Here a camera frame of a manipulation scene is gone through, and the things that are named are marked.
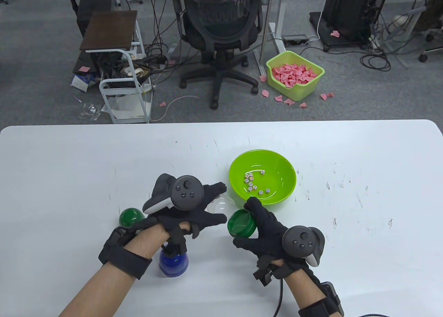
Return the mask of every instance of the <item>forearm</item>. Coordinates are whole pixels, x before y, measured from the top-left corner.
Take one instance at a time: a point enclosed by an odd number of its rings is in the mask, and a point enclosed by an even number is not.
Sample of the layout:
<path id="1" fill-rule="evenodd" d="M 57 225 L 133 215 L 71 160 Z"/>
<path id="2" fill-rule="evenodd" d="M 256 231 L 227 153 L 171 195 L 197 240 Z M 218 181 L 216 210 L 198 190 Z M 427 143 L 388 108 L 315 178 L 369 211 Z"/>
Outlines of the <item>forearm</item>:
<path id="1" fill-rule="evenodd" d="M 163 226 L 156 225 L 142 231 L 125 246 L 125 249 L 149 259 L 168 238 L 169 234 Z M 111 263 L 106 263 L 84 285 L 60 317 L 112 317 L 134 281 L 134 277 L 120 271 Z"/>
<path id="2" fill-rule="evenodd" d="M 285 281 L 300 309 L 304 309 L 326 297 L 303 270 L 292 273 L 285 278 Z M 331 317 L 341 317 L 341 315 L 335 312 Z"/>

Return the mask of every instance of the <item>chair backrest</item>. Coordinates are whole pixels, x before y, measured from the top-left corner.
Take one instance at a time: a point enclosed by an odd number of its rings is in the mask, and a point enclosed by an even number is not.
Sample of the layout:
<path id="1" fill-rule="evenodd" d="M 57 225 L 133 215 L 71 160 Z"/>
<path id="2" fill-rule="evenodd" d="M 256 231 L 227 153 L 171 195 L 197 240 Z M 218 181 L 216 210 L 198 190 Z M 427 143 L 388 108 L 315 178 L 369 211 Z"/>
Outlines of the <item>chair backrest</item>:
<path id="1" fill-rule="evenodd" d="M 249 47 L 251 27 L 261 31 L 261 0 L 184 0 L 187 17 L 204 39 L 207 51 L 215 44 L 226 45 L 239 41 L 239 49 Z"/>

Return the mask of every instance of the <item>hand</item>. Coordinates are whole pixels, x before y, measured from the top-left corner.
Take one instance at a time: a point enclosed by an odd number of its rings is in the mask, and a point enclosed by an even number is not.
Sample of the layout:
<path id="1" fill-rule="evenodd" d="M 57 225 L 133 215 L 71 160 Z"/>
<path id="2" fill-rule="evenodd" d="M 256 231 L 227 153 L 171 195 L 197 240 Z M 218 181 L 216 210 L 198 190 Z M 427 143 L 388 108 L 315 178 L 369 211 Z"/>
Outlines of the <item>hand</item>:
<path id="1" fill-rule="evenodd" d="M 204 185 L 205 195 L 202 203 L 191 211 L 180 211 L 177 208 L 163 208 L 160 211 L 150 214 L 156 217 L 158 221 L 165 227 L 167 232 L 171 232 L 174 228 L 180 226 L 185 229 L 187 234 L 192 233 L 192 238 L 196 238 L 201 230 L 206 227 L 216 226 L 226 223 L 226 215 L 211 214 L 205 211 L 206 206 L 212 202 L 217 196 L 226 192 L 226 185 L 222 182 L 213 185 Z M 190 230 L 186 230 L 186 224 L 190 224 Z"/>
<path id="2" fill-rule="evenodd" d="M 283 249 L 282 238 L 288 228 L 278 222 L 275 215 L 264 208 L 260 200 L 251 197 L 246 201 L 244 208 L 252 213 L 257 223 L 258 238 L 236 237 L 233 243 L 237 248 L 249 250 L 259 258 L 263 255 L 275 257 L 274 264 L 278 266 L 284 261 L 308 267 L 304 259 L 291 257 Z"/>

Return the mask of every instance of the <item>black glove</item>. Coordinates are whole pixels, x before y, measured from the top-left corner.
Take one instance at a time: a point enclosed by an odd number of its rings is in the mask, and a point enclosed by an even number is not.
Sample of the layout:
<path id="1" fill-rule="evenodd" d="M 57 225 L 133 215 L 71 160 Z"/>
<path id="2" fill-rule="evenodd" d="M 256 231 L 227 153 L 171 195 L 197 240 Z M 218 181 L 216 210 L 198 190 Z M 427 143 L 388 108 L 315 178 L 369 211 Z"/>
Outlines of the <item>black glove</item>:
<path id="1" fill-rule="evenodd" d="M 288 272 L 292 273 L 302 268 L 312 279 L 316 280 L 315 282 L 319 283 L 303 258 L 291 257 L 283 249 L 282 238 L 288 228 L 278 222 L 275 215 L 264 208 L 256 197 L 250 197 L 244 208 L 252 213 L 257 223 L 258 238 L 236 237 L 233 241 L 234 245 L 255 254 L 259 258 L 259 263 L 261 259 L 265 259 L 266 263 L 283 259 L 285 268 L 290 269 L 286 271 L 282 269 L 283 276 Z"/>
<path id="2" fill-rule="evenodd" d="M 148 217 L 158 219 L 168 233 L 173 233 L 175 230 L 178 230 L 180 223 L 189 222 L 191 230 L 185 234 L 192 234 L 192 238 L 196 238 L 204 228 L 226 223 L 227 221 L 226 215 L 224 214 L 212 214 L 205 211 L 206 206 L 208 206 L 210 202 L 220 194 L 226 192 L 226 185 L 222 182 L 213 185 L 204 185 L 204 190 L 203 201 L 191 211 L 180 211 L 175 207 L 163 208 L 160 211 L 150 214 Z"/>

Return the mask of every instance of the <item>blue cup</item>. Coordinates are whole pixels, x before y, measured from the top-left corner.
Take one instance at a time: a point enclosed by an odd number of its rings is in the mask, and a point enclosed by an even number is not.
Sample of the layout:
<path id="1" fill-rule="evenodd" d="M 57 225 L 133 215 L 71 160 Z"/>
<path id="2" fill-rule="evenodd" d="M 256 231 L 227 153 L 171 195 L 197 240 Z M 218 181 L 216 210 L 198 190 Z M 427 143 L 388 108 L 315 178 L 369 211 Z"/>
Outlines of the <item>blue cup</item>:
<path id="1" fill-rule="evenodd" d="M 160 252 L 160 269 L 170 278 L 178 277 L 185 273 L 189 265 L 187 253 L 184 255 L 176 255 L 175 257 L 166 257 L 163 250 Z"/>

